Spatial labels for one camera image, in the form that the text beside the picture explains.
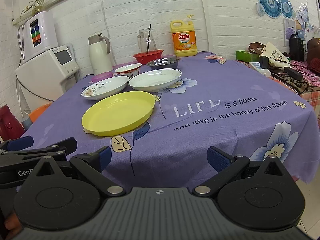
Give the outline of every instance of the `black straw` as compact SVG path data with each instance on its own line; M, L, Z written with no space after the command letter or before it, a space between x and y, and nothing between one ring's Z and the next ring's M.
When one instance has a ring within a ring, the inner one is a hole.
M151 24L150 24L150 27L149 27L149 35L148 35L148 46L147 46L147 54L149 52L149 43L150 43L150 32L151 32Z

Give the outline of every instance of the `white thermos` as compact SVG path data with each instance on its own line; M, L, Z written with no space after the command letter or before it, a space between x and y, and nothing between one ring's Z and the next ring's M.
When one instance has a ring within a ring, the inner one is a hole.
M89 37L89 58L95 76L112 70L110 41L101 34Z

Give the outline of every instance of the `purple tablecloth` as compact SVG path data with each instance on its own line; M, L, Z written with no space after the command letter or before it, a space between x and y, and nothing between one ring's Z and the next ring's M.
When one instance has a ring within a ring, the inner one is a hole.
M210 146L251 160L276 155L291 175L310 182L320 155L312 107L241 63L204 59L209 54L182 58L182 79L153 93L157 101L147 123L121 137L83 131L81 118L95 102L80 94L92 76L55 101L25 135L33 136L34 148L74 137L74 154L112 147L103 174L126 188L194 187L216 174L207 158ZM123 92L130 90L127 86Z

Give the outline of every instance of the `display screen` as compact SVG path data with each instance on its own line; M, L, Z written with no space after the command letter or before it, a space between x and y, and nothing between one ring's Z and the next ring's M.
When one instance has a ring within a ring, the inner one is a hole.
M35 47L41 43L38 19L36 19L32 23L30 23L30 29L31 29L31 37L32 37L33 46Z
M67 52L67 50L62 50L62 51L59 51L57 53L55 53L58 61L60 62L61 65L69 62L72 60L72 58L70 57L69 53Z

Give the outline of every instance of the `potted plant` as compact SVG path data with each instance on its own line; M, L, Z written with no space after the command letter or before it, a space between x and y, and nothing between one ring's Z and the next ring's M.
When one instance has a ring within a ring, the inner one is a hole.
M37 13L44 10L44 0L35 0L30 1L29 5L27 5L21 12L20 17L24 15L26 12L28 12L30 9L32 9L32 16L36 15Z

